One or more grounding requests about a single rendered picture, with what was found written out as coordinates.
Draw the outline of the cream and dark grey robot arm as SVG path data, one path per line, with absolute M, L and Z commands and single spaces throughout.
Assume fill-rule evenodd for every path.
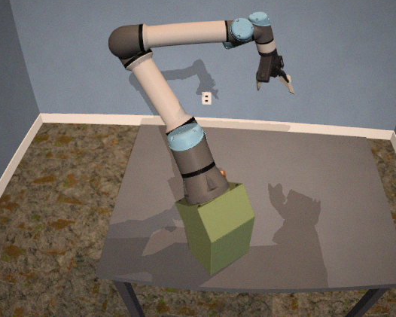
M 168 145 L 183 178 L 184 197 L 189 204 L 212 200 L 223 194 L 229 184 L 215 165 L 205 132 L 194 116 L 185 112 L 152 60 L 151 48 L 222 42 L 230 49 L 251 41 L 261 53 L 276 49 L 270 19 L 264 12 L 250 14 L 248 20 L 120 26 L 109 37 L 110 51 L 126 70 L 133 72 L 166 125 Z

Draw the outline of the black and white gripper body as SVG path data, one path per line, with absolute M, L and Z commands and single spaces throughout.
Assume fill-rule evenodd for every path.
M 258 53 L 261 55 L 261 56 L 274 56 L 274 60 L 273 60 L 273 66 L 272 66 L 272 71 L 271 71 L 271 74 L 270 74 L 270 77 L 277 77 L 278 76 L 278 68 L 282 68 L 283 69 L 283 67 L 284 67 L 284 63 L 283 63 L 283 59 L 282 59 L 282 56 L 279 56 L 278 54 L 277 54 L 277 49 L 275 49 L 273 52 L 271 52 L 271 53 L 261 53 L 261 52 L 259 52 L 258 51 Z M 279 58 L 280 57 L 280 58 Z

